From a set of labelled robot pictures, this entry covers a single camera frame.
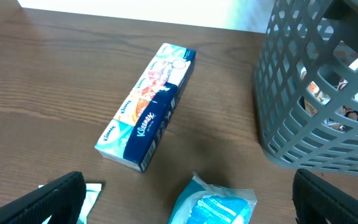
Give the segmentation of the teal white pouch right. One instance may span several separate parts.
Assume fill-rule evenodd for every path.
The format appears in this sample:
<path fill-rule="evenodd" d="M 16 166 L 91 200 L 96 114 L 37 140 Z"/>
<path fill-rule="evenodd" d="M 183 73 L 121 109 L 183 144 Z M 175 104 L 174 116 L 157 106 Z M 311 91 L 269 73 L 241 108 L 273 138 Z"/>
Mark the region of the teal white pouch right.
<path fill-rule="evenodd" d="M 207 184 L 194 172 L 177 198 L 168 224 L 248 224 L 256 205 L 252 189 Z"/>

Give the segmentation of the brown white grain bag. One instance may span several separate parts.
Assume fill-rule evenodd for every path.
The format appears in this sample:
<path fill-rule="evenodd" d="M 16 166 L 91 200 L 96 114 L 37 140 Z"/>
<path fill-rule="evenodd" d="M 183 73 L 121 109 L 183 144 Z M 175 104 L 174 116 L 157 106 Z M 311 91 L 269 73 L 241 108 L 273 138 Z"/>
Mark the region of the brown white grain bag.
<path fill-rule="evenodd" d="M 350 65 L 349 68 L 352 69 L 355 72 L 358 72 L 358 58 L 355 59 Z M 340 78 L 339 81 L 334 81 L 334 87 L 336 90 L 342 90 L 346 85 L 348 84 L 348 81 L 344 78 Z M 314 96 L 314 98 L 319 101 L 322 105 L 326 105 L 331 101 L 331 97 L 323 92 L 319 86 L 312 81 L 306 88 L 308 92 Z M 353 99 L 358 101 L 358 93 L 353 96 Z M 304 100 L 304 108 L 307 111 L 307 113 L 311 116 L 314 116 L 318 110 L 311 105 L 307 100 Z M 347 117 L 349 119 L 358 121 L 358 111 L 347 107 L 342 106 L 337 110 L 337 113 L 343 117 Z M 350 130 L 350 127 L 339 123 L 331 118 L 327 118 L 323 121 L 323 124 L 326 125 L 329 128 L 336 129 L 338 131 L 347 131 Z"/>

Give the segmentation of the grey plastic mesh basket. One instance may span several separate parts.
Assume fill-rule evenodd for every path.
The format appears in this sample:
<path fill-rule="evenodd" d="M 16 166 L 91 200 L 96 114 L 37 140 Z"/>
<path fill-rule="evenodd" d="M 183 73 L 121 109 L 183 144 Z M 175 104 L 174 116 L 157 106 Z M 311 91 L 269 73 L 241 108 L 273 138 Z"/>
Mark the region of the grey plastic mesh basket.
<path fill-rule="evenodd" d="M 276 0 L 254 83 L 271 162 L 358 175 L 358 0 Z"/>

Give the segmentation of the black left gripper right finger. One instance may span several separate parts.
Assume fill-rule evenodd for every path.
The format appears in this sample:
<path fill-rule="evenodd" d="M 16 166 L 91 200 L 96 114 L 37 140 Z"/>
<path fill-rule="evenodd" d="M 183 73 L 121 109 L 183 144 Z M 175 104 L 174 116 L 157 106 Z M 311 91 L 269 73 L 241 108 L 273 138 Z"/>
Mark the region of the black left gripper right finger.
<path fill-rule="evenodd" d="M 306 169 L 292 185 L 297 224 L 358 224 L 358 200 Z"/>

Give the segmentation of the teal white packet left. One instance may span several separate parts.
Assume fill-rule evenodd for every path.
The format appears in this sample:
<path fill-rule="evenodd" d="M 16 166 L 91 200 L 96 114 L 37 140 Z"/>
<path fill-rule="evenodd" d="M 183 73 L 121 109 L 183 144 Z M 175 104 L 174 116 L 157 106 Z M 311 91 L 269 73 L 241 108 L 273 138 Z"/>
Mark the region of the teal white packet left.
<path fill-rule="evenodd" d="M 98 196 L 102 191 L 102 187 L 102 183 L 86 183 L 86 197 L 76 224 L 87 224 L 88 215 L 94 207 Z"/>

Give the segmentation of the Kleenex tissue multipack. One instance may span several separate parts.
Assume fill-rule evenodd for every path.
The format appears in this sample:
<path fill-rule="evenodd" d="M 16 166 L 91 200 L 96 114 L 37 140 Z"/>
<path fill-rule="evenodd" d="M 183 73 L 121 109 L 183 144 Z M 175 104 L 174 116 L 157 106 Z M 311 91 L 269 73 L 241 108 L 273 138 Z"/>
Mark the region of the Kleenex tissue multipack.
<path fill-rule="evenodd" d="M 145 172 L 191 76 L 196 51 L 164 43 L 99 137 L 105 158 Z"/>

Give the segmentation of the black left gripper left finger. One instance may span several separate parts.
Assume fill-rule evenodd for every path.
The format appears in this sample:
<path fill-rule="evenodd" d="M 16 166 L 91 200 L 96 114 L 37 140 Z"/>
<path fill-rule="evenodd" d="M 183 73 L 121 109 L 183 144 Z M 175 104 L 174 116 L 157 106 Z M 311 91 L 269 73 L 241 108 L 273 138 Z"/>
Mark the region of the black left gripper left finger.
<path fill-rule="evenodd" d="M 75 224 L 86 197 L 86 184 L 79 171 L 69 172 L 27 195 L 0 207 L 0 224 Z"/>

